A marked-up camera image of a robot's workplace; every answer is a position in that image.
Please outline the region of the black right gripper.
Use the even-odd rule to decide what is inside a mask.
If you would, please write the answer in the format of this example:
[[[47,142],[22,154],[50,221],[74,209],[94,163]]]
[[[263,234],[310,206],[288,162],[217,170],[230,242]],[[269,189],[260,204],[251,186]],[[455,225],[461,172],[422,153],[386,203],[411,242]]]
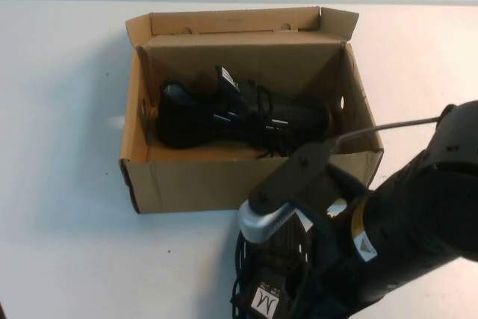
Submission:
[[[370,285],[370,191],[354,176],[327,164],[308,189],[315,227],[313,264],[329,289]]]

